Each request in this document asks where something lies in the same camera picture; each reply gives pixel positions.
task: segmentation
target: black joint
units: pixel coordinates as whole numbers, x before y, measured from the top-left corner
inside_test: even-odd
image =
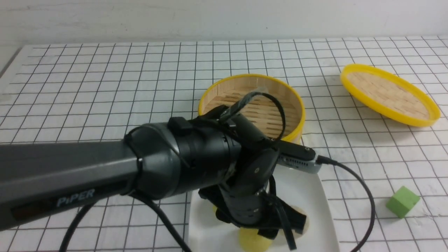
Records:
[[[189,135],[193,130],[193,125],[183,117],[170,118],[167,126],[173,134],[180,136]]]

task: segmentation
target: robotic arm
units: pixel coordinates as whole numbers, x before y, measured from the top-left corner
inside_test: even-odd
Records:
[[[306,216],[276,196],[272,173],[277,164],[317,173],[323,162],[239,113],[217,123],[227,109],[144,124],[121,141],[0,145],[0,230],[113,195],[152,201],[200,189],[219,220],[269,239],[283,229],[296,249],[292,231],[303,232]]]

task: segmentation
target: table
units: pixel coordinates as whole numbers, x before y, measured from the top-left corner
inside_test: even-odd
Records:
[[[0,143],[121,139],[146,122],[197,116],[202,94],[219,79],[267,74],[303,98],[303,143],[354,169],[372,190],[377,221],[363,252],[448,251],[447,46],[448,36],[25,46],[0,79],[10,94],[0,102]],[[365,107],[339,81],[351,63],[408,80],[442,117],[414,128]],[[319,176],[340,249],[349,251],[368,224],[366,194],[338,168],[324,167]],[[385,202],[403,185],[422,199],[398,220]],[[184,238],[190,196],[160,201]],[[1,232],[0,251],[58,250],[75,213]],[[122,196],[93,207],[69,250],[181,251],[149,208]]]

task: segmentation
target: white plate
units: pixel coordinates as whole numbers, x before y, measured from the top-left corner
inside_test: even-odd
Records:
[[[308,231],[296,239],[300,252],[339,252],[339,244],[325,192],[318,175],[283,166],[274,172],[277,195],[291,206],[303,209],[309,220]],[[216,219],[212,204],[193,192],[188,243],[193,252],[244,252],[238,242],[238,229]],[[289,252],[284,235],[279,235],[267,252]]]

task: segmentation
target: green cube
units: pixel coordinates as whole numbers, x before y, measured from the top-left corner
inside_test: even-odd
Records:
[[[419,200],[419,196],[415,195],[415,193],[405,186],[402,186],[386,203],[386,207],[402,219],[407,213],[409,213],[409,211],[415,206],[415,204],[417,204]]]

